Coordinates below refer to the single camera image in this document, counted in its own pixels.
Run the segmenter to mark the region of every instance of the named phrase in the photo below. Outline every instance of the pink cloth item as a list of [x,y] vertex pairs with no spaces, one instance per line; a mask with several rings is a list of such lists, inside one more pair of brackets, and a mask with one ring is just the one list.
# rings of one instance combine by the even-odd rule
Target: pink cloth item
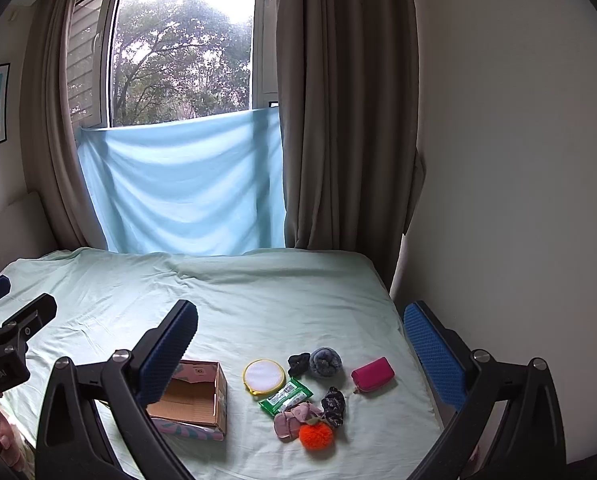
[[301,424],[305,424],[314,416],[323,415],[323,410],[311,402],[301,402],[290,410],[290,413],[298,419]]
[[294,440],[299,437],[301,423],[290,412],[280,412],[274,416],[274,431],[281,440]]
[[318,406],[311,402],[301,402],[289,412],[280,412],[274,416],[274,431],[281,440],[294,440],[299,437],[301,424],[322,414],[323,410]]

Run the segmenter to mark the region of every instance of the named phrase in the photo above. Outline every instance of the green wrapper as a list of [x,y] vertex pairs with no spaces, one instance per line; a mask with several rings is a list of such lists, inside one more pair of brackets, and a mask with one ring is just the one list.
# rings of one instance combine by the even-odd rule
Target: green wrapper
[[307,389],[305,384],[301,384],[293,377],[273,396],[261,400],[259,404],[262,409],[274,416],[280,412],[287,412],[290,408],[309,399],[312,395],[312,392]]

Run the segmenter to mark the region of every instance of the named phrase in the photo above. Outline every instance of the open cardboard box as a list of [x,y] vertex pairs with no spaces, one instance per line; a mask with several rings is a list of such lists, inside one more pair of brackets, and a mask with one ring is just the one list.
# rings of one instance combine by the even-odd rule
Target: open cardboard box
[[181,361],[159,402],[147,413],[161,433],[223,440],[227,426],[227,381],[220,364]]

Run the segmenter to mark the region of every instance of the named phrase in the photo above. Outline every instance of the bed headboard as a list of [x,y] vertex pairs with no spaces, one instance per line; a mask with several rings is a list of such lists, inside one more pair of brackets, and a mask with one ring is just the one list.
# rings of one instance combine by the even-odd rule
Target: bed headboard
[[18,258],[40,258],[57,249],[35,191],[0,212],[0,272]]

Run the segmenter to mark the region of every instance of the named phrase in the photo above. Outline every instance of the fluffy ball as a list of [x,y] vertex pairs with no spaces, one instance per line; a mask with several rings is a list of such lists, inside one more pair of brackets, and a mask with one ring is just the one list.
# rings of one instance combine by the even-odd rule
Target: fluffy ball
[[332,444],[335,434],[325,422],[317,422],[313,426],[303,424],[298,430],[298,439],[305,449],[318,451]]
[[342,366],[339,354],[326,346],[314,350],[309,357],[309,370],[317,377],[332,377]]

